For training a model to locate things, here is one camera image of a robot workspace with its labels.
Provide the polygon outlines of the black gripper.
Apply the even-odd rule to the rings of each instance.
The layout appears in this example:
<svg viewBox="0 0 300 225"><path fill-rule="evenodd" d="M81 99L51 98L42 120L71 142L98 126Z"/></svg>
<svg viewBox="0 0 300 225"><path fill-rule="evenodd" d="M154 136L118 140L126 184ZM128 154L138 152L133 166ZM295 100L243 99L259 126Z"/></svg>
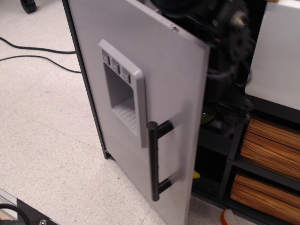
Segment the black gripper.
<svg viewBox="0 0 300 225"><path fill-rule="evenodd" d="M242 93L235 80L237 69L230 66L225 71L209 68L206 79L206 106L223 115L221 134L228 137L239 123L249 123L253 103Z"/></svg>

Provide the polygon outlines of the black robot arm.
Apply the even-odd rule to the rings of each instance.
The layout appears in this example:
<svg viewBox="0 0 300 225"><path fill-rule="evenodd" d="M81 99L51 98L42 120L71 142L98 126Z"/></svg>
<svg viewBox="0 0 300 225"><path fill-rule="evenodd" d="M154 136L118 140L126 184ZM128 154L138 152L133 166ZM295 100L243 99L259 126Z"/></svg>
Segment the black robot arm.
<svg viewBox="0 0 300 225"><path fill-rule="evenodd" d="M253 109L238 91L247 83L242 67L254 52L248 5L244 0L153 0L167 18L210 47L204 105L224 115L221 131L229 136Z"/></svg>

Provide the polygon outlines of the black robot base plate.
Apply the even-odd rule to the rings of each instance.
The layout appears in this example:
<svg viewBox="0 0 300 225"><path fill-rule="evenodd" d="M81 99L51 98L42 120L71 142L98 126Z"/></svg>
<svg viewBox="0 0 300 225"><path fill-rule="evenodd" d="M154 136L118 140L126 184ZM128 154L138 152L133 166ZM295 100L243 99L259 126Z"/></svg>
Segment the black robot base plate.
<svg viewBox="0 0 300 225"><path fill-rule="evenodd" d="M20 199L16 200L17 207L24 212L31 225L58 225L48 216L29 206Z"/></svg>

